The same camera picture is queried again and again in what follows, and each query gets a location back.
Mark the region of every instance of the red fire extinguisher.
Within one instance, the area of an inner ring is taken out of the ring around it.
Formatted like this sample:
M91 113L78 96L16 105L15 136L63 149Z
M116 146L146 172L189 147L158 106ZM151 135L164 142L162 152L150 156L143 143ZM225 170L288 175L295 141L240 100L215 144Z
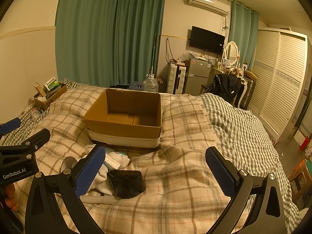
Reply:
M305 148L308 146L308 144L310 143L310 141L311 141L311 136L310 137L306 137L305 138L305 141L301 144L301 146L300 146L300 150L301 151L304 151L305 150Z

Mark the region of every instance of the teal curtain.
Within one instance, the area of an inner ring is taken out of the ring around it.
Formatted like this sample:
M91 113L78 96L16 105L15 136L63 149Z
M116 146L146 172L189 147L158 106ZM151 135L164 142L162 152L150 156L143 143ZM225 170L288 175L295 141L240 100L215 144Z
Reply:
M59 0L55 52L60 80L111 85L115 5L116 0Z
M259 14L244 5L232 2L232 20L229 41L234 41L241 51L241 66L247 60L248 69L252 68L255 48L258 40Z
M117 0L113 31L113 83L143 81L157 70L164 0Z

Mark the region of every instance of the silver refrigerator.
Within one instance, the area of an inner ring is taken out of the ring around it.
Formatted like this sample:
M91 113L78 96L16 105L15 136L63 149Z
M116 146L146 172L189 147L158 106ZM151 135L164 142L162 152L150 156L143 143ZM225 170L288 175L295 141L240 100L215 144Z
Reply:
M185 75L184 94L198 96L202 85L207 85L211 63L200 59L190 59L188 61L187 72Z

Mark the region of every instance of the open cardboard box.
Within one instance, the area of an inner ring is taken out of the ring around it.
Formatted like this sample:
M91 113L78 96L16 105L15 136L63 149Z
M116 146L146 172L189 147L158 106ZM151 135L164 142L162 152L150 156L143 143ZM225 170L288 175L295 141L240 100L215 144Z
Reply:
M105 89L85 114L85 123L95 141L156 148L161 132L160 94Z
M47 99L47 101L42 102L39 99L37 99L37 97L41 96L40 93L37 93L34 96L34 100L35 100L35 105L38 108L42 108L43 111L47 110L49 108L49 106L51 105L51 103L53 103L54 101L56 101L62 94L64 94L67 91L67 87L66 84L62 84L62 88L59 89L56 93L54 93L49 99Z

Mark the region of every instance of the television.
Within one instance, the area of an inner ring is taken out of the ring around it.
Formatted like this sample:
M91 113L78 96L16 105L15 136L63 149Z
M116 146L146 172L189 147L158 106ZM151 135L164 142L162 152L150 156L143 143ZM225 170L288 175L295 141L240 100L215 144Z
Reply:
M215 54L222 54L225 37L196 26L192 27L190 46Z

